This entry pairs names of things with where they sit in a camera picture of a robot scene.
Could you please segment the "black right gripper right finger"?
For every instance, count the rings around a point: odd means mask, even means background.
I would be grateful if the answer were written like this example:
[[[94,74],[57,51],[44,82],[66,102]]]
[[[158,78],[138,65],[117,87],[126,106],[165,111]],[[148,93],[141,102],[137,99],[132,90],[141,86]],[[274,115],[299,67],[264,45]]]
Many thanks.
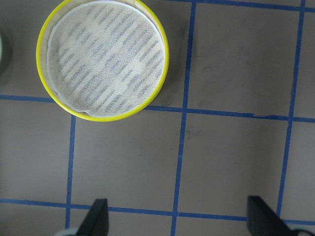
[[[297,236],[259,196],[247,198],[247,228],[252,236]]]

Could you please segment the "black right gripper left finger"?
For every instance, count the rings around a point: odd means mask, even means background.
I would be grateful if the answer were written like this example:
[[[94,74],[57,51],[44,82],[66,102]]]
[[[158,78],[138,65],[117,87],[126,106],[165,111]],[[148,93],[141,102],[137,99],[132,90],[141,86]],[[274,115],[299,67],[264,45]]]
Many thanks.
[[[107,236],[109,213],[107,199],[96,199],[76,232],[76,236]]]

